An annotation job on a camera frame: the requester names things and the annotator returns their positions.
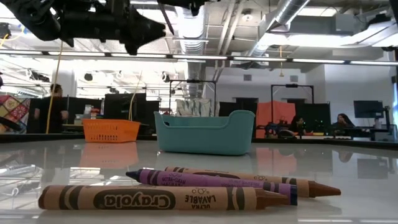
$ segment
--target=ceiling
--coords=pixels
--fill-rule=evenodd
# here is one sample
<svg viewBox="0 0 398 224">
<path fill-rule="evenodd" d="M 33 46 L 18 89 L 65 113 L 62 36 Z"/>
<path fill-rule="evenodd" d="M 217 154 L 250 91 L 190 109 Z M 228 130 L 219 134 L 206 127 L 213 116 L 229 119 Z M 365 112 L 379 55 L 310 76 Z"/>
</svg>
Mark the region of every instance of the ceiling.
<svg viewBox="0 0 398 224">
<path fill-rule="evenodd" d="M 228 46 L 227 54 L 232 52 L 244 52 L 249 50 L 258 39 L 258 25 L 265 14 L 276 9 L 278 0 L 248 0 L 244 3 L 244 11 L 250 11 L 252 19 L 245 21 L 238 19 L 236 29 L 233 32 L 233 39 Z M 209 3 L 206 5 L 207 21 L 205 26 L 206 41 L 205 53 L 207 55 L 215 54 L 220 41 L 224 22 L 226 20 L 227 10 L 231 4 L 230 0 L 222 0 L 221 2 Z M 371 11 L 388 5 L 388 0 L 368 0 L 368 1 L 343 1 L 343 0 L 312 0 L 310 4 L 300 12 L 301 16 L 322 16 L 330 17 L 338 13 L 352 14 Z M 165 24 L 165 19 L 159 10 L 147 10 L 141 8 L 141 5 L 136 5 L 139 12 L 149 19 Z M 178 31 L 178 18 L 175 12 L 167 11 L 167 15 L 173 25 L 173 28 Z M 243 17 L 243 15 L 236 13 L 235 16 Z M 13 41 L 4 43 L 2 49 L 17 49 L 17 50 L 40 50 L 40 51 L 59 51 L 60 41 L 43 42 L 36 38 L 31 33 L 21 33 L 18 25 L 18 20 L 10 13 L 5 6 L 0 4 L 0 22 L 8 22 L 12 24 L 13 37 L 17 37 Z M 156 54 L 180 54 L 180 39 L 173 36 L 169 30 L 164 39 L 153 41 L 139 49 L 139 53 L 156 53 Z M 106 43 L 101 43 L 99 40 L 89 39 L 75 39 L 75 48 L 64 45 L 64 51 L 79 51 L 79 52 L 125 52 L 124 46 L 116 40 L 108 40 Z M 300 57 L 300 58 L 325 58 L 333 51 L 333 48 L 319 48 L 319 47 L 297 47 L 285 45 L 281 48 L 268 48 L 267 54 L 270 57 Z M 53 68 L 56 66 L 55 59 L 52 58 L 20 58 L 20 57 L 6 57 L 2 56 L 0 60 L 0 71 L 3 72 L 2 78 L 4 83 L 15 84 L 30 84 L 41 83 L 37 80 L 29 79 L 27 69 L 34 70 L 45 76 L 51 77 Z M 74 68 L 78 76 L 78 86 L 106 86 L 109 81 L 115 86 L 130 86 L 123 88 L 125 91 L 134 91 L 141 75 L 140 86 L 152 87 L 150 95 L 164 96 L 168 95 L 168 83 L 164 83 L 160 76 L 162 72 L 171 74 L 174 78 L 185 78 L 183 71 L 186 67 L 186 62 L 132 62 L 128 60 L 81 60 L 77 58 L 74 61 Z M 301 64 L 291 64 L 284 66 L 285 68 L 301 68 Z M 84 74 L 92 73 L 94 80 L 87 82 L 84 79 Z M 24 87 L 29 93 L 36 95 L 43 95 L 46 92 L 43 88 Z M 106 88 L 80 88 L 78 94 L 81 96 L 91 98 L 101 98 L 108 92 Z M 176 92 L 175 96 L 183 96 L 184 91 Z"/>
</svg>

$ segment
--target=crayon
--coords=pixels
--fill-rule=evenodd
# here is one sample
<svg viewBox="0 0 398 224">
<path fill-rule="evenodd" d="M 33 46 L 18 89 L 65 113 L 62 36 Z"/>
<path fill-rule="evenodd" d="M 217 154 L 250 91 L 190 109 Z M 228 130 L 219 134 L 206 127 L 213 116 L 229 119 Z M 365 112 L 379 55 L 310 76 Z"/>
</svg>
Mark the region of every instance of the crayon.
<svg viewBox="0 0 398 224">
<path fill-rule="evenodd" d="M 161 170 L 140 169 L 127 172 L 126 175 L 142 184 L 156 186 L 180 187 L 254 187 L 286 195 L 288 205 L 297 205 L 297 186 L 290 184 L 275 184 L 258 180 L 239 180 L 226 177 L 212 177 L 208 175 L 184 174 Z"/>
<path fill-rule="evenodd" d="M 292 185 L 297 185 L 297 195 L 299 197 L 304 197 L 304 198 L 341 195 L 340 189 L 323 184 L 318 184 L 315 181 L 311 180 L 296 179 L 291 177 L 273 177 L 273 176 L 232 173 L 232 172 L 215 171 L 215 170 L 191 169 L 184 167 L 166 167 L 165 171 L 229 177 L 233 179 L 260 180 L 260 181 L 273 182 L 278 184 L 292 184 Z"/>
<path fill-rule="evenodd" d="M 252 187 L 51 185 L 39 198 L 47 210 L 261 210 L 285 195 Z"/>
</svg>

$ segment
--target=air duct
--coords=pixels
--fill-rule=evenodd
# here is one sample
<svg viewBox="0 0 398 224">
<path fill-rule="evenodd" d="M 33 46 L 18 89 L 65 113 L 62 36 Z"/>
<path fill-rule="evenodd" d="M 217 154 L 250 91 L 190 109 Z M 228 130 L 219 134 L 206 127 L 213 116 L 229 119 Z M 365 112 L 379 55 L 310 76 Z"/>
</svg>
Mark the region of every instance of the air duct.
<svg viewBox="0 0 398 224">
<path fill-rule="evenodd" d="M 205 33 L 205 7 L 202 6 L 197 16 L 192 16 L 191 10 L 182 7 L 176 7 L 178 15 L 178 35 L 180 38 L 187 38 L 189 40 L 181 40 L 181 51 L 183 54 L 201 55 L 205 49 L 205 43 L 201 40 Z M 185 67 L 185 78 L 201 79 L 203 72 L 202 63 L 187 62 Z M 198 97 L 198 86 L 188 85 L 188 92 L 190 97 Z"/>
<path fill-rule="evenodd" d="M 246 54 L 246 56 L 262 57 L 274 38 L 268 32 L 272 29 L 281 29 L 281 31 L 289 31 L 290 23 L 299 14 L 299 12 L 310 2 L 310 0 L 280 0 L 277 9 L 266 16 L 262 21 L 260 30 L 264 33 L 254 47 Z"/>
</svg>

